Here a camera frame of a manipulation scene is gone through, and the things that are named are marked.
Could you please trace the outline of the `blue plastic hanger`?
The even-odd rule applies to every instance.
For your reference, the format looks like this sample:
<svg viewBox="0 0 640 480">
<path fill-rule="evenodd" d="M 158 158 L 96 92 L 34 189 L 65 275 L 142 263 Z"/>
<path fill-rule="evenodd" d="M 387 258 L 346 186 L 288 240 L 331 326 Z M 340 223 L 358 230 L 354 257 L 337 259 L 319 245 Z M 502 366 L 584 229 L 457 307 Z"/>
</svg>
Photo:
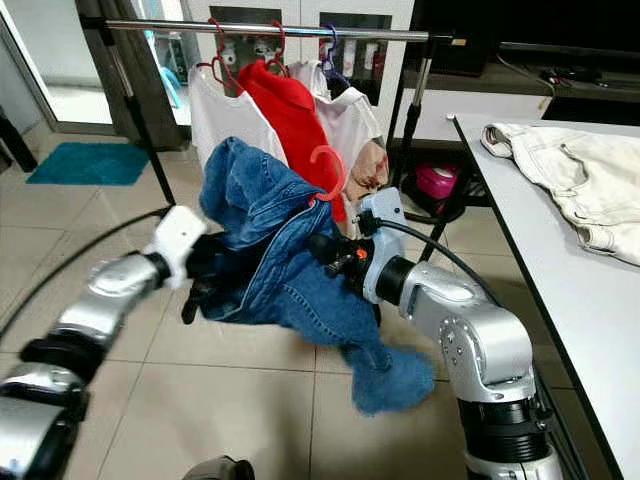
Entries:
<svg viewBox="0 0 640 480">
<path fill-rule="evenodd" d="M 337 28 L 333 24 L 325 24 L 326 28 L 330 31 L 329 46 L 326 47 L 323 61 L 320 63 L 320 72 L 324 74 L 326 87 L 330 92 L 330 96 L 339 96 L 340 93 L 346 92 L 349 87 L 347 78 L 337 69 L 335 64 L 335 52 L 337 52 L 340 46 L 340 40 L 337 33 Z"/>
</svg>

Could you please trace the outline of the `silver black clothes rack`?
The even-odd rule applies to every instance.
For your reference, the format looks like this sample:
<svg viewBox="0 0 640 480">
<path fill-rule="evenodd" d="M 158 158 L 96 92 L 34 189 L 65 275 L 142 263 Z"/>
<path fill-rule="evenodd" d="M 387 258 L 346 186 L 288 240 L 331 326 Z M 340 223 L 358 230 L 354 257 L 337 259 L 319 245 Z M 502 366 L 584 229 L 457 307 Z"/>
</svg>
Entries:
<svg viewBox="0 0 640 480">
<path fill-rule="evenodd" d="M 191 32 L 201 33 L 201 35 L 215 35 L 221 38 L 228 35 L 270 35 L 283 38 L 289 37 L 332 37 L 332 38 L 366 38 L 366 40 L 379 40 L 390 42 L 406 42 L 406 44 L 422 44 L 422 54 L 420 67 L 417 69 L 419 77 L 410 106 L 407 108 L 406 118 L 404 118 L 404 129 L 399 137 L 399 150 L 402 156 L 407 157 L 412 152 L 413 134 L 415 134 L 417 124 L 422 110 L 422 97 L 425 95 L 426 81 L 430 73 L 431 65 L 435 56 L 435 51 L 440 46 L 451 46 L 454 37 L 451 35 L 436 35 L 431 32 L 402 31 L 402 29 L 365 29 L 365 28 L 343 28 L 324 29 L 321 27 L 302 26 L 266 26 L 266 24 L 246 24 L 227 23 L 218 24 L 212 22 L 191 22 L 191 20 L 118 20 L 102 17 L 102 15 L 79 15 L 79 26 L 84 32 L 95 32 L 100 38 L 105 51 L 108 52 L 111 67 L 116 73 L 116 83 L 123 88 L 123 102 L 125 110 L 131 116 L 134 128 L 140 134 L 141 148 L 148 155 L 148 160 L 154 169 L 157 183 L 163 192 L 166 205 L 161 210 L 168 210 L 169 207 L 177 204 L 172 192 L 172 187 L 166 178 L 163 165 L 160 163 L 157 150 L 152 142 L 152 136 L 147 129 L 147 122 L 143 119 L 141 104 L 136 93 L 129 82 L 128 74 L 125 73 L 120 49 L 116 46 L 113 32 L 116 29 L 137 29 L 137 31 L 157 31 L 157 32 Z"/>
</svg>

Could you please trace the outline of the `white printed t-shirt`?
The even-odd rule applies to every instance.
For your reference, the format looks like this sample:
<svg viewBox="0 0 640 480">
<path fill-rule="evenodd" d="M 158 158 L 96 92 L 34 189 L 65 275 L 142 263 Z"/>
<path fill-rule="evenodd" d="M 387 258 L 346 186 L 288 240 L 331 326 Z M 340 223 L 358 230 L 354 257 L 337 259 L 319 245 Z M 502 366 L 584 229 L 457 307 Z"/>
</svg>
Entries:
<svg viewBox="0 0 640 480">
<path fill-rule="evenodd" d="M 348 166 L 344 201 L 358 209 L 364 197 L 390 184 L 389 156 L 369 97 L 355 87 L 330 95 L 319 61 L 293 61 L 287 68 L 289 76 L 314 96 L 317 116 L 330 146 Z"/>
</svg>

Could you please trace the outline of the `white framed glass door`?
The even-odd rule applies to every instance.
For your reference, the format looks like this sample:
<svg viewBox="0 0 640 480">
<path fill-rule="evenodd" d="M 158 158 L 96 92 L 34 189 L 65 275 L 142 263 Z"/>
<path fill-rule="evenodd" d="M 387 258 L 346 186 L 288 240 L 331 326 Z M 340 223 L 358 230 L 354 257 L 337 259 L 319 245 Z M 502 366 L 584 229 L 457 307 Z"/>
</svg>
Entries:
<svg viewBox="0 0 640 480">
<path fill-rule="evenodd" d="M 108 100 L 79 26 L 76 0 L 0 0 L 52 118 L 111 122 Z"/>
</svg>

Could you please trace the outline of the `cream white jacket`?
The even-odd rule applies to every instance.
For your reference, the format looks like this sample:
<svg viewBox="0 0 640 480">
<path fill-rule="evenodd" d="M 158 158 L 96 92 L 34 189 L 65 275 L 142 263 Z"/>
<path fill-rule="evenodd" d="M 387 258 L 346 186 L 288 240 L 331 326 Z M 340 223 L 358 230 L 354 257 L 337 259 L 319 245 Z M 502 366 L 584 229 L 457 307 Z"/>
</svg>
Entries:
<svg viewBox="0 0 640 480">
<path fill-rule="evenodd" d="M 492 123 L 481 146 L 548 193 L 582 250 L 640 266 L 640 138 Z"/>
</svg>

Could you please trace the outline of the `white low drawer cabinet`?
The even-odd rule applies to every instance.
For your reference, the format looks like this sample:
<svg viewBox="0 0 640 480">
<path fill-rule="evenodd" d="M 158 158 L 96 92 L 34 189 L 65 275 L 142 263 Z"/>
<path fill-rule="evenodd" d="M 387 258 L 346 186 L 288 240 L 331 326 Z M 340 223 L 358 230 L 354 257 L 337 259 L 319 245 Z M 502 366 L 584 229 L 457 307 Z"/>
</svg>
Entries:
<svg viewBox="0 0 640 480">
<path fill-rule="evenodd" d="M 451 114 L 481 114 L 508 120 L 556 120 L 640 125 L 640 101 L 550 99 L 521 93 L 425 90 L 413 140 L 457 141 Z"/>
</svg>

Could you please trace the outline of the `red shirt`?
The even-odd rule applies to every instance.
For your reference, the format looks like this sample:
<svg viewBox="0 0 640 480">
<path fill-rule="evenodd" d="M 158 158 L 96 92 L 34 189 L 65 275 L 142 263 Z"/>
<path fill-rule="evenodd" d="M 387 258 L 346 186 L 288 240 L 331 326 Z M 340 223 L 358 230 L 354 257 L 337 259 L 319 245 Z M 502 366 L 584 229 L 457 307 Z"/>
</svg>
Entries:
<svg viewBox="0 0 640 480">
<path fill-rule="evenodd" d="M 269 72 L 262 61 L 239 69 L 238 83 L 275 129 L 288 165 L 303 178 L 303 163 L 311 151 L 319 145 L 330 145 L 317 116 L 314 96 L 297 79 Z M 333 201 L 332 207 L 335 221 L 349 219 L 343 200 Z"/>
</svg>

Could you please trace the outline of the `white glass door cabinet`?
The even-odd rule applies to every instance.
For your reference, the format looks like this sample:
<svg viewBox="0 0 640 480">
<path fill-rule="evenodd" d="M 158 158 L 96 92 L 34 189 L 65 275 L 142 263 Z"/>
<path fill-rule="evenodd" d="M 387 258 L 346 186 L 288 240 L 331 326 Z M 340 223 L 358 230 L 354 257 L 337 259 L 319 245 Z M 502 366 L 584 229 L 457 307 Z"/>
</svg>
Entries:
<svg viewBox="0 0 640 480">
<path fill-rule="evenodd" d="M 279 20 L 284 26 L 369 29 L 410 29 L 415 0 L 182 0 L 183 20 L 206 23 L 215 18 L 221 23 L 270 24 Z M 266 47 L 255 50 L 256 41 Z M 211 61 L 215 38 L 212 35 L 180 33 L 188 65 Z M 279 37 L 237 35 L 225 38 L 236 49 L 229 67 L 238 70 L 280 47 Z M 288 38 L 285 63 L 320 60 L 329 47 L 329 38 Z M 393 104 L 401 88 L 404 42 L 343 38 L 334 51 L 335 69 L 347 77 L 357 90 L 366 93 L 374 106 L 381 127 L 388 127 Z"/>
</svg>

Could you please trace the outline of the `red plastic hanger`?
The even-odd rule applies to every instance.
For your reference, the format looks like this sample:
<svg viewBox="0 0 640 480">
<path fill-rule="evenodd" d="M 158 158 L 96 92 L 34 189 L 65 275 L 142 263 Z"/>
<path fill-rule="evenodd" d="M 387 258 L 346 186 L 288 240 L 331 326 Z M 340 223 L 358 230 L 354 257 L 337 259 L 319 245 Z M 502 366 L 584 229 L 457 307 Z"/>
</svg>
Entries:
<svg viewBox="0 0 640 480">
<path fill-rule="evenodd" d="M 210 63 L 210 61 L 201 61 L 201 63 L 196 63 L 193 65 L 193 69 L 197 70 L 201 67 L 214 69 L 214 73 L 211 74 L 210 78 L 220 84 L 221 90 L 223 90 L 225 96 L 229 97 L 229 99 L 236 99 L 236 97 L 241 95 L 243 90 L 241 86 L 239 86 L 236 73 L 228 67 L 227 55 L 225 55 L 228 46 L 227 32 L 224 31 L 216 18 L 210 17 L 207 19 L 207 23 L 211 24 L 211 26 L 215 26 L 214 60 L 212 60 L 212 63 Z"/>
<path fill-rule="evenodd" d="M 320 189 L 319 193 L 308 200 L 308 206 L 315 206 L 320 202 L 332 204 L 333 201 L 342 201 L 347 177 L 347 165 L 338 152 L 328 143 L 316 146 L 303 161 L 303 178 Z"/>
<path fill-rule="evenodd" d="M 283 61 L 285 47 L 287 47 L 287 35 L 285 35 L 282 23 L 279 20 L 273 20 L 271 26 L 278 29 L 278 38 L 268 40 L 268 38 L 260 38 L 257 41 L 255 51 L 260 56 L 260 60 L 264 63 L 265 68 L 269 72 L 280 77 L 288 77 L 289 69 Z"/>
</svg>

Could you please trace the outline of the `grey table black legs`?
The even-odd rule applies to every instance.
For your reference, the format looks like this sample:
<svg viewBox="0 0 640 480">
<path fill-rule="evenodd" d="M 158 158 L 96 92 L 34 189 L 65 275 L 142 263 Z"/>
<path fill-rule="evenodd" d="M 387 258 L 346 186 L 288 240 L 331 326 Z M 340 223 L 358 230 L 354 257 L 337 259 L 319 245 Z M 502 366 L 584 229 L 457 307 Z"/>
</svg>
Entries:
<svg viewBox="0 0 640 480">
<path fill-rule="evenodd" d="M 483 175 L 614 472 L 640 480 L 640 268 L 584 250 L 552 197 L 511 160 L 485 150 L 483 132 L 493 118 L 457 113 L 452 122 Z"/>
</svg>

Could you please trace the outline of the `light blue plastic hangers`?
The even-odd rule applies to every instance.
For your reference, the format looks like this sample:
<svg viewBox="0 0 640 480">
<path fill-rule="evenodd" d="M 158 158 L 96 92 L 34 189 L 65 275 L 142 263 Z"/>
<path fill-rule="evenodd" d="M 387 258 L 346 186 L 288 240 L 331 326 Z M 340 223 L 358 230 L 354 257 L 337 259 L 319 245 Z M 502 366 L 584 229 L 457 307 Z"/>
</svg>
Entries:
<svg viewBox="0 0 640 480">
<path fill-rule="evenodd" d="M 168 67 L 157 67 L 157 73 L 159 73 L 166 100 L 168 100 L 170 108 L 182 108 L 182 101 L 180 101 L 180 81 L 177 74 Z"/>
</svg>

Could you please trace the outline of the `black television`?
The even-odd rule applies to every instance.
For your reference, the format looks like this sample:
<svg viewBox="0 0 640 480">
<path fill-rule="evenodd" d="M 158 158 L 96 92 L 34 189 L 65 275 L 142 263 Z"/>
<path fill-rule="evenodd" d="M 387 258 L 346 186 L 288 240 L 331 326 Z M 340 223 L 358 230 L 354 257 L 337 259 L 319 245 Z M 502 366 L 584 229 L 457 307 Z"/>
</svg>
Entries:
<svg viewBox="0 0 640 480">
<path fill-rule="evenodd" d="M 640 73 L 640 0 L 415 0 L 410 28 L 465 41 L 434 73 L 479 77 L 499 54 Z"/>
</svg>

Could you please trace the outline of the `teal floor mat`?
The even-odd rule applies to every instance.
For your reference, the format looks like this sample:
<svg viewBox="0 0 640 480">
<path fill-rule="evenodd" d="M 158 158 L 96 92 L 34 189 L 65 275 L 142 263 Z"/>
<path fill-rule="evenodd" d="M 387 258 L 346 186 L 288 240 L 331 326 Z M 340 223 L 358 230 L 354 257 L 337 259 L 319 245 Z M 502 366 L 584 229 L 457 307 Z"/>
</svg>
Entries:
<svg viewBox="0 0 640 480">
<path fill-rule="evenodd" d="M 129 143 L 60 143 L 26 180 L 46 186 L 132 186 L 148 165 Z"/>
</svg>

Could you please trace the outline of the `blue denim jacket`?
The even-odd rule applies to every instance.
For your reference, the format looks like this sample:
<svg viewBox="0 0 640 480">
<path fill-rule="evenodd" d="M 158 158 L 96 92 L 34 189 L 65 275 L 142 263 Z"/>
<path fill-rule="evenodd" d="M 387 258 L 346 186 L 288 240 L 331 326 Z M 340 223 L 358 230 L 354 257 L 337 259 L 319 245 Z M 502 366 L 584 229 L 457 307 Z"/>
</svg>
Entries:
<svg viewBox="0 0 640 480">
<path fill-rule="evenodd" d="M 221 227 L 230 250 L 253 252 L 246 287 L 197 301 L 186 316 L 244 325 L 273 324 L 316 346 L 337 347 L 353 374 L 352 401 L 365 415 L 408 410 L 435 388 L 434 367 L 415 349 L 381 340 L 374 307 L 325 274 L 308 252 L 311 234 L 337 237 L 329 202 L 308 206 L 320 189 L 237 137 L 225 138 L 204 166 L 198 205 Z"/>
</svg>

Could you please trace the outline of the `dark grey robot foot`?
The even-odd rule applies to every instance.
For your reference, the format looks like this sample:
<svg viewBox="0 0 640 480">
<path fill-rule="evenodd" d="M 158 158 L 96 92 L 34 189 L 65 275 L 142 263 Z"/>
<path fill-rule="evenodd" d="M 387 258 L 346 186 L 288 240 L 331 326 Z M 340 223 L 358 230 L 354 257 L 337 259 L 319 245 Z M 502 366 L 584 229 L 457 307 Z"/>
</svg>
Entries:
<svg viewBox="0 0 640 480">
<path fill-rule="evenodd" d="M 255 480 L 251 462 L 223 454 L 192 466 L 180 480 Z"/>
</svg>

